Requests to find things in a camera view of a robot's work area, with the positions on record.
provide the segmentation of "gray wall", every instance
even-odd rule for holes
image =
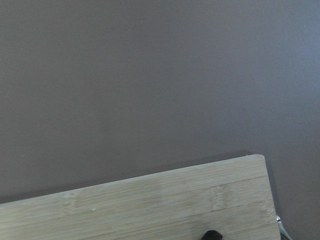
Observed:
[[[319,1],[0,3],[0,199],[263,154],[320,226]]]

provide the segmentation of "dark object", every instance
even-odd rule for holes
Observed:
[[[281,240],[293,240],[289,234],[287,233],[287,231],[285,230],[284,225],[282,224],[282,220],[279,216],[276,217],[276,220],[278,222],[278,227],[280,230],[280,236],[281,236]]]
[[[216,230],[207,231],[201,240],[221,240],[223,236]]]

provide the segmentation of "cutting board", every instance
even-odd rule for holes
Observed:
[[[0,240],[279,240],[265,159],[249,155],[0,204]]]

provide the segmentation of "bamboo wood surface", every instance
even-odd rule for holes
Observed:
[[[250,155],[0,204],[0,240],[279,240],[265,160]]]

